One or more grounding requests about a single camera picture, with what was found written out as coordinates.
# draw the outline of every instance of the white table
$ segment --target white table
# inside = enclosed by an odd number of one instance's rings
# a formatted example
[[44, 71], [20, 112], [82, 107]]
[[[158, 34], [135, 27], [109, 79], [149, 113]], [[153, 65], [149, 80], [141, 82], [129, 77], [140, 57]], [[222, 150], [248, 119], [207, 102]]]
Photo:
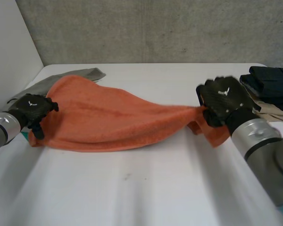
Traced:
[[[259, 64], [50, 65], [50, 75], [98, 67], [98, 84], [159, 104], [199, 105], [198, 84]], [[283, 123], [274, 124], [283, 133]], [[0, 226], [278, 226], [282, 216], [228, 139], [213, 149], [188, 128], [114, 153], [0, 149]]]

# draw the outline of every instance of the folded cloth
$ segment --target folded cloth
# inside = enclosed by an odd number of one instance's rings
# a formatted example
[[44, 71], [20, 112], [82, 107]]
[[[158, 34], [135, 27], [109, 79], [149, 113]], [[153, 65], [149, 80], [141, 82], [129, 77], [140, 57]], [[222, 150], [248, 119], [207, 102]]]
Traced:
[[283, 68], [253, 66], [240, 82], [262, 101], [283, 111]]
[[202, 130], [212, 146], [229, 138], [226, 127], [215, 129], [206, 124], [204, 107], [158, 105], [76, 75], [56, 82], [47, 97], [58, 102], [59, 112], [50, 112], [41, 122], [44, 140], [29, 133], [31, 146], [120, 151], [157, 143], [187, 124], [195, 134]]
[[19, 98], [24, 96], [25, 94], [34, 94], [34, 95], [42, 95], [46, 96], [50, 88], [55, 84], [60, 78], [69, 75], [69, 74], [76, 74], [79, 76], [82, 76], [84, 78], [87, 78], [91, 81], [99, 80], [106, 76], [103, 72], [101, 72], [98, 68], [90, 68], [90, 69], [81, 69], [81, 70], [75, 70], [70, 72], [65, 72], [62, 74], [52, 75], [34, 85], [31, 87], [21, 91], [20, 93], [14, 95], [8, 102], [7, 105], [4, 107], [3, 111], [7, 111], [10, 106]]

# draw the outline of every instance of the concrete wall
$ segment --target concrete wall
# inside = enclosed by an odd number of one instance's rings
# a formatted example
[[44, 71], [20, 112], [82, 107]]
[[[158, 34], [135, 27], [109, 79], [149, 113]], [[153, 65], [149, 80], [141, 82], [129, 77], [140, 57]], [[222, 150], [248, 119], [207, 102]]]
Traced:
[[283, 67], [283, 0], [17, 0], [45, 65]]

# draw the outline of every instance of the robotic hand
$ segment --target robotic hand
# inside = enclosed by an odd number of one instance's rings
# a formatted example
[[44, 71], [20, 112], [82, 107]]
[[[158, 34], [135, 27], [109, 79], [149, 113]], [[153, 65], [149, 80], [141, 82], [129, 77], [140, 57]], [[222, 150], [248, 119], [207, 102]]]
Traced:
[[248, 166], [274, 204], [283, 213], [283, 140], [280, 133], [252, 113], [253, 101], [234, 78], [216, 78], [199, 85], [196, 92], [207, 110], [209, 126], [226, 125]]
[[32, 129], [37, 139], [44, 139], [40, 122], [53, 110], [58, 111], [58, 104], [50, 98], [26, 94], [18, 99], [7, 112], [0, 113], [0, 147], [8, 144], [26, 126]]

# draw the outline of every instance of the towel fold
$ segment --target towel fold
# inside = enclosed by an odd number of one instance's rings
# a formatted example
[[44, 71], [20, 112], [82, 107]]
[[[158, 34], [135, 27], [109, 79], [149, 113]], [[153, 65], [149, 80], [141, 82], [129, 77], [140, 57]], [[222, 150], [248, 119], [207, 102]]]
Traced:
[[209, 127], [204, 107], [165, 106], [140, 99], [122, 89], [97, 85], [68, 75], [47, 94], [59, 112], [43, 119], [45, 139], [29, 134], [31, 146], [47, 145], [78, 152], [112, 152], [157, 143], [186, 125], [218, 146], [229, 138], [226, 127]]

